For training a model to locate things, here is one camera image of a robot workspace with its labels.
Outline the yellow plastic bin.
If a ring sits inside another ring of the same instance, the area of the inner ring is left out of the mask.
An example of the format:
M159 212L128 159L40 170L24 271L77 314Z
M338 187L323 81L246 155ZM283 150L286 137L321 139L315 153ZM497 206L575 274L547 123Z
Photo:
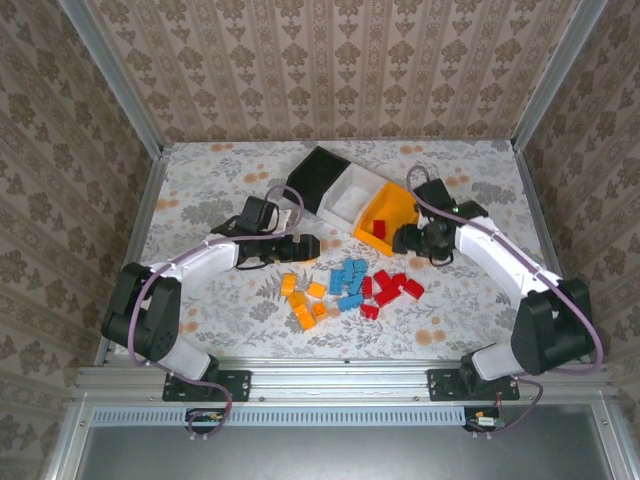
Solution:
M377 239L372 234L375 219L386 221L387 233L384 240ZM417 221L418 212L411 193L393 182L387 182L363 212L353 236L390 257L393 255L392 245L396 230L405 224L416 224Z

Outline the white plastic bin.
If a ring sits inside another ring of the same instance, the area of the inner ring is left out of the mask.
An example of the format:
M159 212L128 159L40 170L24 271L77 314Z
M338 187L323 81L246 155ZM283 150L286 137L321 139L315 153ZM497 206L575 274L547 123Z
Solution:
M363 212L386 183L383 177L351 163L324 193L316 215L352 234Z

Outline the black plastic bin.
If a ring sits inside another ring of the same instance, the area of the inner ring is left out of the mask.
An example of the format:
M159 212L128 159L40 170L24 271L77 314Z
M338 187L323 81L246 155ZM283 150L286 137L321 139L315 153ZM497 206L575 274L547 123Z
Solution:
M349 160L316 146L289 174L286 185L300 195L308 212L316 214L324 194L350 164Z

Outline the floral patterned table cover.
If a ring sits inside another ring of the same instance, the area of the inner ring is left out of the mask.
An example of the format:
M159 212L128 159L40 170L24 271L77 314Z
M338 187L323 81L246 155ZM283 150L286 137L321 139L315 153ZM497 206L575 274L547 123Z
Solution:
M458 201L474 200L498 228L535 261L542 252L511 144L501 141L350 141L327 149L398 185L418 184L420 164ZM152 264L194 247L215 226L240 213L251 196L279 200L276 186L311 152L309 142L184 143L171 151L166 178L142 260ZM457 255L433 267L413 255L387 257L312 214L299 231L315 235L320 257L309 263L232 270L189 285L182 296L180 332L218 357L458 359L509 339L516 318L504 291L472 260ZM347 258L370 272L403 273L424 288L419 299L401 295L374 320L340 311L303 329L281 295L286 273L298 289L326 284Z

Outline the small circuit board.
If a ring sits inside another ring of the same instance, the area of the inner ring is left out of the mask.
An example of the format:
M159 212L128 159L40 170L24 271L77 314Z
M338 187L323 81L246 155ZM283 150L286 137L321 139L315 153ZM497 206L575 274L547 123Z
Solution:
M505 418L498 407L466 407L464 418L464 428L472 433L493 432L506 426Z
M224 408L188 409L185 413L185 428L192 436L210 436L224 417Z

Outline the grey metal panel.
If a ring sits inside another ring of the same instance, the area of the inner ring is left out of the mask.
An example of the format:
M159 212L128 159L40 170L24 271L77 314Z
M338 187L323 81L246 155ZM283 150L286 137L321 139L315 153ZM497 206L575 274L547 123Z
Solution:
M511 431L460 427L91 429L77 480L613 480L593 415L539 407Z

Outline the aluminium table side rail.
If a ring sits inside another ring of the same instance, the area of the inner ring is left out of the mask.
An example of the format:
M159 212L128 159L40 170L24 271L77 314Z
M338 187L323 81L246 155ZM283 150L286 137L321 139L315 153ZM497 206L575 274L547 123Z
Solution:
M521 177L524 193L527 198L529 209L531 212L533 225L539 240L541 255L544 258L546 267L554 273L563 277L562 267L558 261L551 235L549 233L544 213L539 202L534 182L529 172L524 154L515 150L515 161Z
M159 194L166 178L171 152L171 147L164 148L151 163L122 268L131 262L138 262L141 258Z

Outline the aluminium table front rail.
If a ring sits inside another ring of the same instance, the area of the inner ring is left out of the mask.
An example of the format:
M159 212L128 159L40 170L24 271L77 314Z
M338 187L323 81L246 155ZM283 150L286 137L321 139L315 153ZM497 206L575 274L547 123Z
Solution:
M223 370L248 370L255 406L422 406L430 402L427 373L454 369L446 360L226 358ZM122 357L82 368L74 397L95 404L159 405L165 374Z

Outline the aluminium frame post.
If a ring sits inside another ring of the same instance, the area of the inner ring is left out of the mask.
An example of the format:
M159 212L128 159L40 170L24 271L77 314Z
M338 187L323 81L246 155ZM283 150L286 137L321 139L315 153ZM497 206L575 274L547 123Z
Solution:
M607 2L580 0L578 3L511 137L515 152L521 152L530 141Z
M99 26L97 17L91 12L86 0L59 0L59 2L151 160L157 161L162 156L164 141L146 112L134 85L128 79L124 62L117 58L115 50L110 46L103 29Z

